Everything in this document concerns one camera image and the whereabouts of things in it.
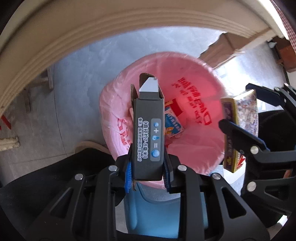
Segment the concrete floor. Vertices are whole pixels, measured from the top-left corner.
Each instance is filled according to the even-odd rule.
[[[12,180],[73,153],[76,143],[91,140],[105,144],[99,113],[102,88],[135,60],[160,51],[176,51],[195,57],[215,42],[221,31],[167,27],[145,29],[107,38],[86,46],[54,65],[54,90],[31,88],[31,113],[23,95],[6,111],[12,130],[2,125],[0,138],[18,136],[20,147],[0,152],[0,181]],[[283,85],[282,70],[267,44],[242,54],[219,69],[229,94],[239,94],[247,83],[270,88]],[[259,102],[259,110],[273,109]],[[239,192],[243,176],[233,184]],[[116,210],[118,229],[126,231],[123,204]]]

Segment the metal screw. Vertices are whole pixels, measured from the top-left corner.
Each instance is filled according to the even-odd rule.
[[[83,179],[83,174],[78,173],[78,174],[75,175],[75,180],[80,181],[82,179]]]
[[[251,182],[249,182],[248,185],[247,185],[247,190],[248,190],[249,192],[253,192],[253,191],[256,189],[256,187],[257,187],[256,182],[251,181]]]
[[[111,166],[109,166],[108,169],[109,169],[110,172],[115,172],[115,171],[117,171],[117,168],[118,168],[117,166],[111,165]]]
[[[257,146],[252,146],[250,152],[256,155],[259,152],[259,148]]]
[[[214,178],[215,180],[220,180],[221,179],[221,175],[219,173],[213,173],[212,174],[212,178]]]
[[[179,165],[178,170],[184,172],[187,170],[187,167],[185,165]]]

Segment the trash can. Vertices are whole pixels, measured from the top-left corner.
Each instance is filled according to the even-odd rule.
[[[161,52],[145,56],[125,68],[107,84],[99,99],[103,135],[111,155],[128,153],[133,139],[131,84],[139,90],[139,75],[154,75],[165,102],[177,102],[178,119],[184,131],[166,138],[167,151],[200,174],[210,173],[224,157],[224,134],[218,127],[223,118],[220,98],[225,89],[212,69],[187,54]],[[163,181],[143,182],[164,188]]]

